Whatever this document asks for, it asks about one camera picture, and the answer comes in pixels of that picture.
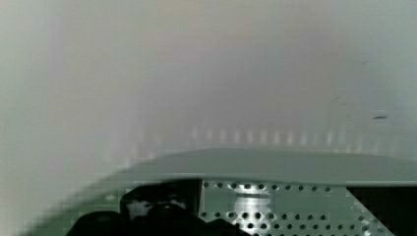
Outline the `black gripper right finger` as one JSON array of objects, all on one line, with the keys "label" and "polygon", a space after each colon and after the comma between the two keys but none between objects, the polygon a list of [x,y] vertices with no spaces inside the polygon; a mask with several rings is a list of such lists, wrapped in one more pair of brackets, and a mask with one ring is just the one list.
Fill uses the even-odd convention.
[{"label": "black gripper right finger", "polygon": [[348,187],[347,190],[394,236],[416,236],[415,187]]}]

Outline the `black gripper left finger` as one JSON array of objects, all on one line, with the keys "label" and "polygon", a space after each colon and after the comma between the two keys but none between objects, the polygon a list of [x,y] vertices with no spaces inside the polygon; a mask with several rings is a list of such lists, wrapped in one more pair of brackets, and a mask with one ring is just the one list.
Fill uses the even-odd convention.
[{"label": "black gripper left finger", "polygon": [[250,236],[222,218],[200,219],[203,181],[187,179],[139,186],[118,211],[89,212],[66,236]]}]

